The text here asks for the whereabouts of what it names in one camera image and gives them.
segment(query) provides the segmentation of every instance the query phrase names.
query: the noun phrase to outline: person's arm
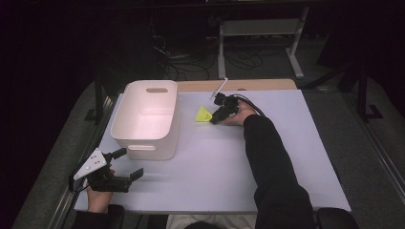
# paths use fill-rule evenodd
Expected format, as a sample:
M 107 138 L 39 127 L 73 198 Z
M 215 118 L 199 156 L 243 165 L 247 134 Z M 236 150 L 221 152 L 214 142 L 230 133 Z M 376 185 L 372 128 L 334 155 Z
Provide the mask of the person's arm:
M 103 229 L 109 222 L 108 206 L 113 197 L 112 192 L 96 192 L 89 186 L 87 188 L 88 211 L 77 211 L 72 229 Z
M 245 127 L 245 150 L 258 185 L 256 228 L 315 228 L 307 191 L 297 181 L 294 170 L 270 119 L 259 116 L 247 104 L 226 119 Z

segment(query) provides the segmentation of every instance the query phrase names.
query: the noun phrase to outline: metal frame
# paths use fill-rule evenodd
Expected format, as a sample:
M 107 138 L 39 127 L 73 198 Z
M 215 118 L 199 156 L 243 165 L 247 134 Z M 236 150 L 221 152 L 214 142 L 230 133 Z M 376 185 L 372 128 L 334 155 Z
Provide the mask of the metal frame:
M 267 19 L 247 21 L 224 21 L 220 25 L 220 49 L 218 54 L 218 78 L 226 78 L 224 63 L 224 37 L 236 35 L 294 34 L 293 42 L 286 48 L 287 56 L 297 79 L 304 74 L 298 64 L 295 52 L 307 19 L 309 7 L 305 7 L 298 19 Z

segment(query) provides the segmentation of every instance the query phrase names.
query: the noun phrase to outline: yellow sponge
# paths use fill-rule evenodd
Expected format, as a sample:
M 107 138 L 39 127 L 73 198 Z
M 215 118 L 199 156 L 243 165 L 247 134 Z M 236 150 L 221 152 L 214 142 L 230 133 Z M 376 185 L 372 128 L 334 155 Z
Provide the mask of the yellow sponge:
M 208 122 L 211 118 L 212 114 L 205 107 L 200 107 L 196 116 L 196 122 Z

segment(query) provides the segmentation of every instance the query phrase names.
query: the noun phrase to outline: bin handle cutout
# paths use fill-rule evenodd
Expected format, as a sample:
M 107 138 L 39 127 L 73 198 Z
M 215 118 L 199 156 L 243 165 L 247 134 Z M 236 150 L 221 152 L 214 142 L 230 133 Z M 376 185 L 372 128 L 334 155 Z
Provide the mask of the bin handle cutout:
M 148 146 L 148 145 L 129 145 L 129 150 L 141 150 L 141 151 L 155 151 L 155 146 Z
M 169 91 L 165 88 L 147 88 L 148 93 L 168 93 Z

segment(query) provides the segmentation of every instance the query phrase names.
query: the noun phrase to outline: white table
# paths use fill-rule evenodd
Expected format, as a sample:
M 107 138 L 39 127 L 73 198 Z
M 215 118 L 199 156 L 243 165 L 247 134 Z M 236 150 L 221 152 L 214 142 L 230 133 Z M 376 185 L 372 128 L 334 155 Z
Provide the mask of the white table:
M 247 96 L 274 122 L 314 209 L 350 211 L 301 91 L 233 93 Z M 256 183 L 245 156 L 243 128 L 194 121 L 200 106 L 212 113 L 218 108 L 210 96 L 211 92 L 179 93 L 181 129 L 172 159 L 141 161 L 122 156 L 112 161 L 112 169 L 120 177 L 144 168 L 144 176 L 128 193 L 116 193 L 113 203 L 142 214 L 256 213 Z M 119 149 L 110 135 L 111 125 L 110 120 L 99 145 L 103 153 Z M 75 209 L 87 209 L 86 192 L 79 195 Z

